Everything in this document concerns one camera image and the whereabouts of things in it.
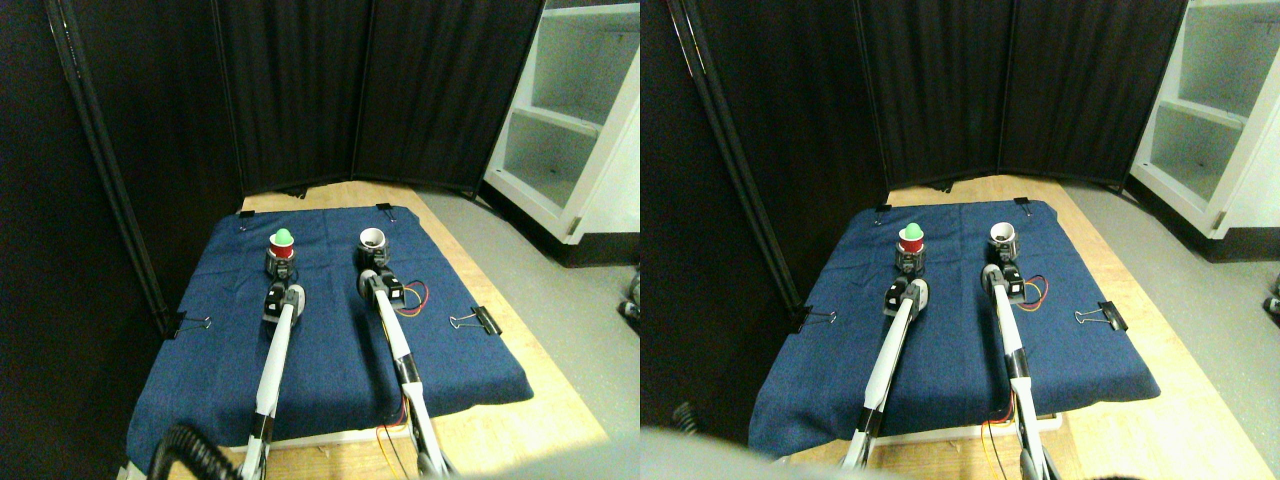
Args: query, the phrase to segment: blue tablecloth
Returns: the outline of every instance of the blue tablecloth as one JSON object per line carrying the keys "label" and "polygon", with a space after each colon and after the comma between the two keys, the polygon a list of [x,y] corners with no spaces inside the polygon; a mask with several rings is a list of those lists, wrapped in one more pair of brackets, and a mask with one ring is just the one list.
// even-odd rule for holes
{"label": "blue tablecloth", "polygon": [[[786,456],[852,436],[891,320],[882,306],[897,275],[897,230],[911,221],[924,229],[929,303],[908,329],[882,435],[977,425],[1007,412],[1004,348],[979,280],[988,230],[1000,221],[1014,224],[1021,238],[1023,276],[1050,282],[1038,311],[1014,308],[1037,413],[1158,396],[1125,332],[1075,321],[1073,311],[1096,310],[1106,298],[1057,224],[1057,212],[1039,201],[1028,207],[1030,216],[1012,201],[895,207],[882,225],[874,225],[873,210],[854,216],[809,294],[814,311],[837,311],[838,320],[787,338],[756,397],[750,447]],[[1117,307],[1124,314],[1125,306]]]}
{"label": "blue tablecloth", "polygon": [[[518,402],[532,390],[507,346],[484,329],[449,326],[475,300],[413,212],[375,207],[262,212],[218,223],[179,310],[212,317],[160,349],[129,424],[127,452],[147,470],[164,431],[193,425],[223,445],[242,445],[252,426],[257,383],[275,324],[261,320],[270,279],[268,237],[288,228],[306,289],[302,323],[292,333],[274,439],[369,429],[401,416],[401,390],[381,323],[356,292],[355,247],[369,227],[387,233],[390,266],[430,288],[416,317],[401,317],[433,416],[475,404]],[[416,297],[408,294],[407,303]],[[502,324],[502,317],[495,319]],[[186,326],[198,325],[186,323]]]}

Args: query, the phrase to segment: black curtain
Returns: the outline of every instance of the black curtain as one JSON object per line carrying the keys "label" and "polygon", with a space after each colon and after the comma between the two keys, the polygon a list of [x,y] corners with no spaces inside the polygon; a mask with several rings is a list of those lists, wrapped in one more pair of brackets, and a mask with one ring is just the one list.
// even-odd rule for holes
{"label": "black curtain", "polygon": [[879,145],[847,3],[669,6],[641,5],[641,424],[687,402],[745,444],[849,218],[887,195]]}
{"label": "black curtain", "polygon": [[888,196],[855,9],[832,0],[689,4],[712,93],[731,116],[803,302],[849,219]]}
{"label": "black curtain", "polygon": [[160,293],[177,308],[214,224],[239,210],[212,4],[65,1]]}
{"label": "black curtain", "polygon": [[0,4],[0,471],[111,477],[160,337],[42,3]]}
{"label": "black curtain", "polygon": [[1000,170],[1123,184],[1184,9],[1019,1]]}
{"label": "black curtain", "polygon": [[890,188],[996,172],[1012,1],[859,1]]}
{"label": "black curtain", "polygon": [[369,1],[219,1],[246,195],[351,177]]}
{"label": "black curtain", "polygon": [[541,5],[375,1],[355,177],[474,191]]}
{"label": "black curtain", "polygon": [[759,389],[786,337],[790,306],[753,234],[664,3],[643,3],[640,24],[641,256],[645,298],[655,300],[645,303],[640,332],[640,424],[671,426],[672,412],[689,402],[704,431],[745,444],[740,417],[755,397],[722,394],[721,379]]}

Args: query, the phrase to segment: gray floor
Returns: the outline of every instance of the gray floor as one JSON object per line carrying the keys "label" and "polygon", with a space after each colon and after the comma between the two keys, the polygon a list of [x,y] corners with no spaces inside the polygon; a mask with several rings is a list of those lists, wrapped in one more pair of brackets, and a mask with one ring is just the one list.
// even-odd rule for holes
{"label": "gray floor", "polygon": [[1084,183],[1062,187],[1280,474],[1280,328],[1261,307],[1280,262],[1210,264],[1125,198]]}
{"label": "gray floor", "polygon": [[566,269],[485,206],[443,189],[419,196],[516,308],[604,431],[637,430],[640,338],[614,310],[636,270]]}

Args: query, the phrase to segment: wooden table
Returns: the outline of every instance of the wooden table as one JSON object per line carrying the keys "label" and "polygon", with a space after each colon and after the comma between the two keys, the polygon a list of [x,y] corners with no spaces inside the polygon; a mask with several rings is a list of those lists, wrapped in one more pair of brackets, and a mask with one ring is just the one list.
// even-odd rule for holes
{"label": "wooden table", "polygon": [[[1129,338],[1161,388],[1160,397],[1149,401],[1098,403],[1068,412],[1062,429],[1044,433],[1044,445],[1062,476],[1274,479],[1187,347],[1057,182],[984,177],[959,182],[951,193],[924,187],[895,191],[888,204],[941,205],[1015,197],[1042,200],[1057,210],[1059,223],[1102,293],[1124,312]],[[997,436],[996,445],[1005,471],[1019,477],[1016,436]],[[836,463],[847,449],[849,442],[836,440],[796,453],[791,461]],[[977,439],[887,445],[876,449],[870,465],[922,479],[987,479],[993,468],[986,456]]]}
{"label": "wooden table", "polygon": [[[243,210],[315,210],[383,202],[407,207],[421,219],[422,229],[440,247],[471,296],[479,305],[488,307],[502,325],[502,339],[525,367],[534,389],[534,398],[525,402],[476,406],[433,419],[440,445],[458,471],[494,472],[554,452],[605,440],[604,429],[582,403],[573,385],[570,385],[502,293],[412,189],[371,182],[344,182],[311,188],[305,200],[282,193],[255,195],[244,198]],[[412,442],[408,438],[394,442],[404,460],[404,467],[410,475],[416,475],[417,462],[410,458],[413,452]],[[244,458],[243,453],[223,451],[237,466]],[[392,454],[389,445],[387,454]],[[394,456],[390,462],[396,463]],[[273,449],[268,467],[271,479],[394,477],[376,442]],[[180,467],[174,467],[173,474],[174,479],[189,477]]]}

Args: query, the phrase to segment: black binder clip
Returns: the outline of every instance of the black binder clip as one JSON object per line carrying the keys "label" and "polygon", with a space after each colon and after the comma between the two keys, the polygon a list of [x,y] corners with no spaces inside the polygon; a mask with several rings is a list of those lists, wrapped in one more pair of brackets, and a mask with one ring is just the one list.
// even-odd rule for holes
{"label": "black binder clip", "polygon": [[884,204],[884,205],[881,205],[881,206],[876,207],[876,224],[877,225],[882,224],[881,220],[884,218],[884,212],[890,211],[890,210],[893,210],[893,206],[888,205],[888,204]]}
{"label": "black binder clip", "polygon": [[1018,204],[1018,206],[1023,207],[1023,211],[1027,212],[1027,216],[1032,216],[1032,207],[1030,207],[1032,201],[1030,201],[1030,198],[1018,197],[1018,198],[1014,198],[1014,204]]}
{"label": "black binder clip", "polygon": [[248,223],[244,221],[244,219],[253,216],[253,210],[244,210],[244,211],[239,212],[238,216],[241,219],[241,232],[248,230],[248,227],[247,227]]}
{"label": "black binder clip", "polygon": [[[475,324],[463,324],[462,320],[475,317]],[[493,315],[489,315],[489,308],[485,307],[471,307],[471,315],[463,317],[449,317],[449,325],[453,329],[460,329],[463,326],[479,326],[484,329],[485,334],[489,335],[502,335],[502,328],[498,326],[497,321],[493,321]]]}
{"label": "black binder clip", "polygon": [[378,210],[381,210],[388,219],[392,219],[392,223],[396,223],[396,215],[392,215],[392,204],[378,204]]}
{"label": "black binder clip", "polygon": [[[165,314],[164,321],[165,321],[165,330],[166,330],[165,339],[169,339],[169,340],[172,340],[174,338],[178,338],[178,333],[187,332],[187,330],[196,330],[196,329],[207,330],[209,326],[211,326],[214,324],[214,321],[210,317],[207,317],[207,316],[204,317],[204,319],[193,319],[193,317],[187,316],[187,312],[184,312],[184,311],[180,311],[180,312],[177,312],[177,314],[168,312],[168,314]],[[198,321],[200,325],[183,328],[182,324],[184,321]]]}
{"label": "black binder clip", "polygon": [[[1102,319],[1088,317],[1089,315],[1097,312],[1102,312],[1103,317]],[[1092,310],[1087,312],[1076,311],[1075,321],[1078,321],[1080,325],[1084,325],[1085,321],[1097,321],[1102,324],[1110,324],[1112,330],[1129,330],[1129,324],[1126,324],[1124,321],[1124,317],[1120,316],[1120,310],[1116,310],[1116,305],[1110,301],[1098,302],[1098,310]]]}
{"label": "black binder clip", "polygon": [[[836,319],[838,317],[836,315],[835,310],[831,311],[831,312],[826,312],[826,314],[824,312],[815,312],[815,311],[813,311],[813,306],[812,305],[805,305],[804,307],[800,307],[797,311],[795,311],[794,315],[795,315],[796,333],[803,332],[804,328],[805,328],[805,325],[813,325],[813,324],[835,324]],[[815,316],[818,319],[817,320],[809,320],[809,317],[813,317],[813,316]]]}

